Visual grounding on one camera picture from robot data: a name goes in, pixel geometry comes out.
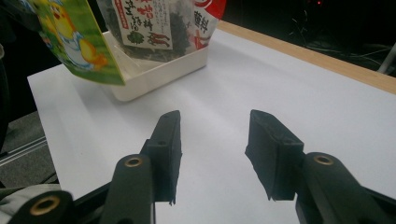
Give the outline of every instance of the white table surface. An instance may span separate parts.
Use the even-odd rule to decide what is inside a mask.
[[[61,186],[74,198],[111,180],[160,115],[181,112],[177,204],[158,223],[297,223],[295,202],[268,202],[245,156],[251,109],[340,159],[360,183],[396,198],[396,95],[217,30],[208,65],[132,102],[63,65],[29,77]]]

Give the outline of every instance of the wooden table edge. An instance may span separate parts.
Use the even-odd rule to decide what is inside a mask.
[[[220,21],[218,28],[224,32],[253,41],[270,49],[286,53],[292,57],[312,63],[337,74],[353,78],[380,90],[396,94],[396,78],[372,71],[352,63],[346,63],[327,55],[305,49],[288,42],[263,35],[249,29]]]

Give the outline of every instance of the snack package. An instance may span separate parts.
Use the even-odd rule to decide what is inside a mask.
[[[125,84],[86,0],[28,2],[40,21],[43,41],[71,73],[99,83]]]
[[[193,0],[98,0],[110,33],[133,59],[170,62],[195,50]]]
[[[209,44],[226,5],[226,0],[195,0],[194,43],[197,49]]]

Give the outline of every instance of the cartoon character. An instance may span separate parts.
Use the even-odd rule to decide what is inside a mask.
[[[107,64],[105,55],[98,54],[93,44],[76,29],[60,0],[49,0],[49,9],[53,18],[43,22],[56,34],[74,65],[86,70],[99,70]]]

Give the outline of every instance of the screw hole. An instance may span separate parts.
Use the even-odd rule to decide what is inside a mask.
[[[30,214],[33,216],[41,216],[47,214],[48,212],[55,209],[59,203],[60,199],[57,196],[50,195],[48,197],[38,200],[30,209]]]
[[[136,167],[136,166],[142,164],[142,160],[140,158],[133,157],[133,158],[127,160],[124,164],[125,164],[125,166],[128,166],[128,167]]]
[[[316,156],[315,158],[314,158],[314,160],[317,162],[317,163],[320,163],[320,164],[323,164],[323,165],[332,165],[334,162],[332,161],[332,159],[330,159],[330,158],[328,158],[328,157],[326,157],[326,156],[322,156],[322,155],[320,155],[320,156]]]

